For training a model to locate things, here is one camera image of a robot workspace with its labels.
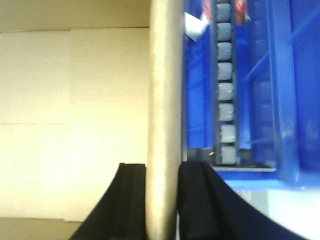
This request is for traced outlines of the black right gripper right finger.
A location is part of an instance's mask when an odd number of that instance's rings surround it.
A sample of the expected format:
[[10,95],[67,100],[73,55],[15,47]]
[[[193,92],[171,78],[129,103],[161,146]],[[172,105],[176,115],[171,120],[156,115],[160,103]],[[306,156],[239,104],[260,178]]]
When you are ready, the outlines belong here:
[[187,161],[178,174],[182,240],[313,240],[315,188],[272,172],[221,171]]

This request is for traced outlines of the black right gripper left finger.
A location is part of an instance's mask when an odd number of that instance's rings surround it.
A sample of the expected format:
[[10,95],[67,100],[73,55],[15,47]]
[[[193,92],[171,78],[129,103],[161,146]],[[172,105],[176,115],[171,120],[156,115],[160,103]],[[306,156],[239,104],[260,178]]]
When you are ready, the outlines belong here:
[[120,163],[99,202],[71,240],[145,240],[146,166]]

